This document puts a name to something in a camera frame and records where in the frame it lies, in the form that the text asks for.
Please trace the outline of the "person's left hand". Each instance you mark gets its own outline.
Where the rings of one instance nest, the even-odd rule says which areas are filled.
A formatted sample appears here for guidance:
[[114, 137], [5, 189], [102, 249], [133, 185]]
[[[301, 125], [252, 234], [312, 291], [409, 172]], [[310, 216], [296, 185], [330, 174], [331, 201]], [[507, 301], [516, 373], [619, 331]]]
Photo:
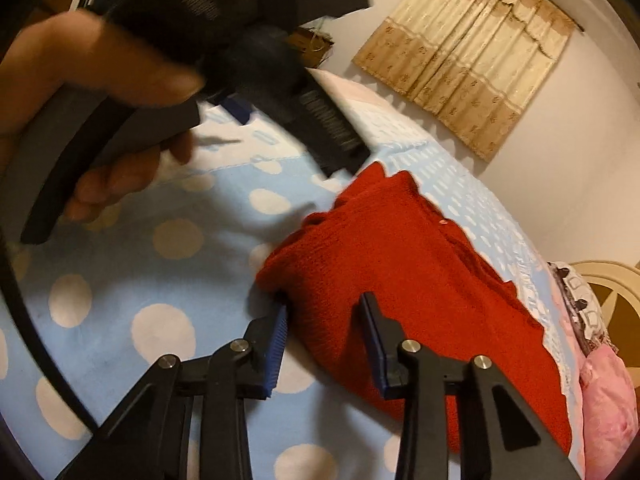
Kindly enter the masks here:
[[[13, 157], [21, 128], [62, 84], [103, 91], [134, 107], [168, 107], [197, 94], [204, 80], [89, 12], [52, 16], [23, 29], [1, 63], [3, 165]], [[192, 133], [186, 131], [88, 171], [67, 202], [65, 217], [96, 220], [108, 206], [152, 183], [163, 151], [184, 165], [193, 149]]]

